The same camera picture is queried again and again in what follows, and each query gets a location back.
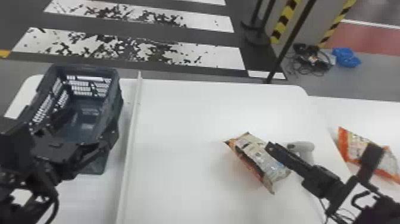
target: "white table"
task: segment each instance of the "white table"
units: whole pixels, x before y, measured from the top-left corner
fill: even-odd
[[[18,117],[24,106],[30,104],[41,78],[41,75],[32,76],[24,82],[5,116]],[[136,80],[121,79],[120,86],[124,99],[124,106],[118,124],[120,138],[110,152],[105,173],[101,176],[78,175],[73,181],[61,183],[57,187],[60,193],[60,210],[54,223],[110,224],[115,222],[123,177],[127,130],[132,116],[133,99],[135,98]],[[18,191],[14,195],[17,196],[17,201],[21,203],[25,202],[30,196],[23,191]],[[45,222],[51,210],[43,216],[40,223]]]
[[[316,163],[344,180],[351,175],[300,87],[140,85],[118,224],[323,222],[321,206],[298,175],[276,184],[272,196],[223,143],[246,131],[281,144],[311,141]]]
[[[25,81],[6,116],[18,116],[34,96],[40,79],[32,76]],[[343,126],[390,145],[400,158],[398,103],[310,99],[295,86],[145,80],[140,91],[135,80],[121,79],[120,84],[125,101],[121,137],[111,151],[106,172],[63,182],[57,188],[61,207],[55,223],[114,223],[120,192],[125,200],[120,201],[118,224],[132,219],[140,221],[137,223],[297,223],[299,217],[303,223],[320,223],[324,219],[320,206],[301,188],[300,178],[290,175],[276,185],[277,195],[271,196],[222,143],[247,130],[266,141],[314,142],[315,162],[343,180],[350,172],[324,124],[332,136]],[[133,112],[139,119],[132,121],[128,131],[135,91],[142,92],[140,102],[136,101],[140,109],[135,107]],[[247,104],[253,106],[244,110]],[[363,129],[364,121],[368,121],[368,129]],[[136,138],[130,138],[129,163],[124,164],[128,133]],[[194,159],[193,167],[182,170],[188,158]],[[193,176],[184,176],[188,170]],[[121,185],[123,173],[125,184]],[[377,178],[373,183],[400,201],[397,185],[386,186],[387,182]],[[27,197],[21,192],[18,196],[22,196],[20,200]],[[282,211],[291,215],[281,217]]]
[[[377,144],[390,146],[400,162],[400,103],[326,97],[313,97],[312,100],[333,139],[337,138],[338,127],[342,126]],[[350,163],[348,166],[353,173],[357,172],[357,166]],[[371,183],[382,193],[400,201],[400,185],[376,175]]]

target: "food package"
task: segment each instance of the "food package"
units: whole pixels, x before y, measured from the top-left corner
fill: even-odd
[[[339,151],[346,162],[348,161],[360,165],[360,158],[369,143],[373,142],[342,127],[339,128]],[[375,174],[389,178],[400,184],[400,169],[397,159],[389,147],[383,148],[385,149],[385,154],[382,157]]]
[[[266,152],[267,143],[248,132],[225,143],[271,194],[275,194],[273,184],[290,174],[288,168]]]

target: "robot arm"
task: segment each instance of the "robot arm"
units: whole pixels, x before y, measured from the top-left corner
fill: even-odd
[[[74,179],[79,170],[107,153],[118,133],[106,129],[101,141],[77,144],[55,139],[52,132],[60,128],[68,116],[62,111],[45,127],[31,133],[25,122],[0,117],[0,224],[34,224],[53,205],[49,224],[57,214],[59,201],[56,186]],[[49,154],[51,151],[68,152]],[[25,204],[16,204],[16,189],[30,191]]]
[[[347,183],[343,183],[337,175],[322,166],[308,164],[279,144],[269,142],[265,150],[277,161],[302,176],[304,178],[302,186],[310,193],[319,199],[324,198],[329,201],[330,204],[325,214],[335,222],[347,224],[336,213],[355,186],[360,183],[368,191],[357,194],[352,199],[352,206],[361,211],[353,224],[400,223],[400,204],[394,202],[390,197],[382,195],[378,188],[369,183],[384,153],[383,149],[377,145],[368,145],[361,157],[360,171]],[[376,203],[372,207],[361,207],[357,204],[357,200],[371,193],[377,195],[374,197]]]

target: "yellow and black striped post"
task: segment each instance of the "yellow and black striped post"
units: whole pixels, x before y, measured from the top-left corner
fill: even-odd
[[[295,14],[296,7],[300,4],[301,0],[288,0],[283,8],[282,14],[279,17],[278,23],[271,35],[271,43],[279,43],[280,38],[286,31],[286,28]]]
[[[349,12],[351,7],[357,2],[357,0],[348,0],[346,4],[343,6],[342,11],[340,14],[335,18],[333,21],[332,26],[330,26],[329,30],[325,33],[322,41],[318,44],[320,48],[323,48],[326,44],[326,42],[329,40],[329,38],[333,35],[335,32],[336,28],[338,28],[338,25],[340,22],[346,17],[346,14]]]
[[[7,58],[10,55],[11,51],[0,49],[0,58]]]

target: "black plastic basket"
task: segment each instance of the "black plastic basket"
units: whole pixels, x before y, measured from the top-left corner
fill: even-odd
[[[115,69],[53,65],[21,117],[28,121],[30,131],[35,132],[52,114],[72,108],[71,119],[54,133],[54,138],[90,144],[101,138],[111,124],[117,123],[122,105],[119,76]],[[80,173],[102,174],[107,159],[108,153],[88,164]]]

